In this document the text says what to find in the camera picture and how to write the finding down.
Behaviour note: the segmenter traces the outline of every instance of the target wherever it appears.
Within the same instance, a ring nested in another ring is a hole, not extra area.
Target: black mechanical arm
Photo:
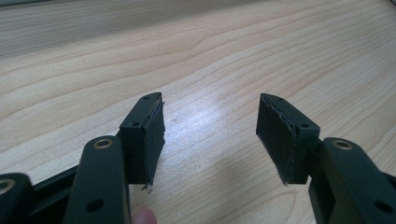
[[[163,144],[163,99],[146,95],[116,136],[88,142],[78,166],[32,186],[0,175],[0,224],[131,223],[129,185],[152,185]]]
[[[319,126],[286,100],[262,94],[256,134],[285,185],[305,184],[317,223],[396,223],[396,178],[355,143],[319,140]]]

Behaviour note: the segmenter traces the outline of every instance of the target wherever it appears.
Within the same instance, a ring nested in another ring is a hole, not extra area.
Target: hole
[[[133,126],[133,127],[137,127],[139,126],[139,122],[133,122],[133,123],[129,123],[129,125]]]
[[[339,147],[341,149],[344,150],[350,150],[352,149],[352,145],[350,145],[348,142],[346,141],[342,141],[342,140],[334,140],[332,141],[332,144],[335,145],[336,147]]]
[[[112,144],[113,144],[113,141],[111,139],[103,138],[103,139],[96,141],[93,144],[93,147],[94,148],[107,148],[107,147],[111,146]]]
[[[387,204],[387,203],[383,203],[383,202],[380,202],[380,201],[375,201],[374,205],[375,205],[376,208],[378,208],[379,210],[381,210],[383,212],[386,212],[386,213],[392,213],[393,212],[392,207],[390,207],[390,205]]]
[[[13,179],[0,180],[0,195],[7,193],[7,191],[12,189],[14,185],[15,185],[15,181]]]
[[[92,202],[88,203],[87,206],[85,207],[85,209],[87,209],[87,212],[89,212],[89,213],[96,212],[96,211],[99,211],[103,207],[103,204],[105,204],[103,202],[103,200],[96,199],[96,200],[93,200]]]

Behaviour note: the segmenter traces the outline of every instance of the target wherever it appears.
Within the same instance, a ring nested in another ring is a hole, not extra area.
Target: light wood surface
[[[261,92],[321,138],[396,175],[396,6],[389,0],[51,1],[0,8],[0,172],[34,183],[78,164],[161,91],[166,144],[132,209],[160,223],[314,223],[255,135]]]

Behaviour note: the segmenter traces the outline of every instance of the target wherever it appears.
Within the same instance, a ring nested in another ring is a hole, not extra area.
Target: wood grain
[[[34,183],[161,91],[166,144],[132,208],[160,223],[313,223],[255,135],[261,92],[396,175],[396,7],[385,0],[51,1],[0,8],[0,172]]]

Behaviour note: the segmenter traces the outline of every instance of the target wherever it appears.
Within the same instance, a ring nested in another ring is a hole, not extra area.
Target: finger
[[[132,216],[132,224],[157,224],[157,218],[151,209],[141,207]]]

